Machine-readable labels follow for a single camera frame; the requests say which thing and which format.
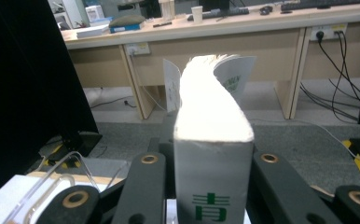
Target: keyboard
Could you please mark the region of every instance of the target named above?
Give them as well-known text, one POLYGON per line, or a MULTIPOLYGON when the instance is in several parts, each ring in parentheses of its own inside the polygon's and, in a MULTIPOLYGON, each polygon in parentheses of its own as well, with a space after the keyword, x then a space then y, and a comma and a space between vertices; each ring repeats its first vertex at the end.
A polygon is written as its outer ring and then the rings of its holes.
POLYGON ((360 4, 360 0, 314 0, 314 1, 305 1, 300 3, 290 3, 282 5, 282 11, 292 11, 298 9, 305 9, 305 8, 328 8, 328 7, 335 7, 335 6, 346 6, 346 5, 353 5, 353 4, 360 4))
MULTIPOLYGON (((247 15, 249 14, 249 9, 246 8, 234 8, 231 9, 230 11, 210 11, 208 13, 203 13, 202 14, 202 19, 203 20, 207 20, 207 19, 214 19, 214 18, 223 18, 223 17, 230 17, 230 16, 240 16, 240 15, 247 15)), ((190 15, 187 18, 188 21, 194 21, 194 17, 192 15, 190 15)))

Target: power outlet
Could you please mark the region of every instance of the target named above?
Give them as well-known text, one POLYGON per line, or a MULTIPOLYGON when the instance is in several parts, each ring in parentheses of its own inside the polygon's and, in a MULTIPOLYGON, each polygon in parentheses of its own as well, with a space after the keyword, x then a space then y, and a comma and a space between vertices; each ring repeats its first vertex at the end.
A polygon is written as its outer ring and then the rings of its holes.
POLYGON ((127 44, 126 50, 129 55, 150 54, 150 47, 147 42, 127 44))
POLYGON ((325 33, 323 39, 338 39, 338 35, 335 32, 342 31, 344 34, 346 33, 346 28, 348 27, 348 23, 335 24, 335 25, 325 25, 325 26, 313 26, 311 33, 311 41, 316 41, 316 34, 320 31, 325 33))

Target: white cable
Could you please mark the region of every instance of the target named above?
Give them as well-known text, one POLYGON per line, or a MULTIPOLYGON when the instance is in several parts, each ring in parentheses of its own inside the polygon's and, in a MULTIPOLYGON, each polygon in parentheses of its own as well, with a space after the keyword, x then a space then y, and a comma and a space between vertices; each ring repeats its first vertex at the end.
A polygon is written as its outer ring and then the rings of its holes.
POLYGON ((39 172, 41 170, 41 167, 43 167, 45 161, 46 161, 46 156, 42 156, 40 164, 38 165, 37 168, 35 168, 35 170, 33 170, 33 172, 39 172))
MULTIPOLYGON (((135 75, 137 77, 139 77, 139 74, 137 72, 137 68, 136 68, 136 65, 135 65, 135 62, 133 60, 133 55, 134 55, 134 50, 132 49, 131 51, 131 54, 130 54, 130 57, 131 57, 131 61, 132 61, 132 64, 133 64, 133 69, 134 69, 134 72, 135 72, 135 75)), ((139 84, 142 86, 143 90, 145 90, 145 93, 147 93, 147 95, 151 98, 151 100, 154 101, 154 103, 156 103, 156 105, 161 108, 163 111, 166 111, 165 108, 163 108, 155 99, 154 97, 150 94, 150 92, 145 88, 145 86, 143 85, 143 83, 141 83, 140 79, 139 79, 139 84)))
POLYGON ((305 121, 305 120, 299 120, 299 119, 291 119, 291 120, 285 120, 285 121, 281 121, 281 120, 267 120, 267 119, 250 119, 250 120, 259 120, 259 121, 266 121, 266 122, 273 122, 273 123, 287 123, 288 121, 292 122, 292 121, 297 121, 297 122, 301 122, 301 123, 306 123, 306 124, 311 124, 311 125, 315 125, 321 129, 323 129, 324 131, 326 131, 332 138, 334 138, 337 142, 340 143, 341 146, 343 146, 344 148, 346 148, 346 150, 355 158, 355 159, 358 159, 360 160, 360 156, 358 155, 354 155, 346 146, 344 146, 342 144, 342 142, 336 137, 334 136, 334 134, 332 134, 327 128, 319 125, 319 124, 316 124, 316 123, 312 123, 312 122, 308 122, 308 121, 305 121))

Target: white book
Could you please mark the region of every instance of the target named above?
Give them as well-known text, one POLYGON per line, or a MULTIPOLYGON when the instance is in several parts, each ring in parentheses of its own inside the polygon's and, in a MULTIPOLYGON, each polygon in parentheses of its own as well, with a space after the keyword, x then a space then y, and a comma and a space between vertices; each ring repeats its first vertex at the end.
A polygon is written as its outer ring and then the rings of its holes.
POLYGON ((85 38, 92 36, 99 36, 103 34, 108 34, 109 29, 108 25, 100 25, 100 26, 91 26, 87 28, 76 29, 77 38, 85 38))
MULTIPOLYGON (((208 55, 214 75, 239 104, 243 99, 247 79, 252 73, 256 57, 234 55, 208 55)), ((163 60, 167 111, 178 110, 181 104, 179 89, 181 72, 168 60, 163 60)))
POLYGON ((215 76, 238 58, 195 57, 181 76, 173 133, 179 223, 243 223, 254 132, 218 80, 233 75, 215 76))

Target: white desk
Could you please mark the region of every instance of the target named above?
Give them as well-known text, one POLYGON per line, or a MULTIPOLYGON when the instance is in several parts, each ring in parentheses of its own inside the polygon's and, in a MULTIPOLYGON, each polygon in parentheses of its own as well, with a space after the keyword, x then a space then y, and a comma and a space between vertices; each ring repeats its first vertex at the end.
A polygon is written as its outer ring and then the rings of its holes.
MULTIPOLYGON (((173 25, 153 28, 156 23, 161 21, 146 23, 140 31, 79 40, 73 35, 65 38, 82 85, 131 86, 141 119, 148 118, 155 106, 142 86, 159 97, 157 86, 164 83, 163 59, 183 70, 189 57, 212 53, 257 56, 250 81, 275 81, 284 117, 293 118, 300 81, 332 77, 326 71, 335 73, 315 43, 310 42, 312 27, 317 25, 348 23, 348 48, 353 49, 348 53, 348 66, 351 74, 360 77, 360 5, 296 10, 291 14, 281 14, 275 7, 269 16, 252 10, 249 15, 219 22, 193 24, 182 18, 173 20, 173 25), (148 42, 151 54, 131 60, 124 45, 138 42, 148 42)), ((325 46, 333 49, 337 44, 327 41, 325 46)), ((339 48, 333 58, 338 57, 339 48)))

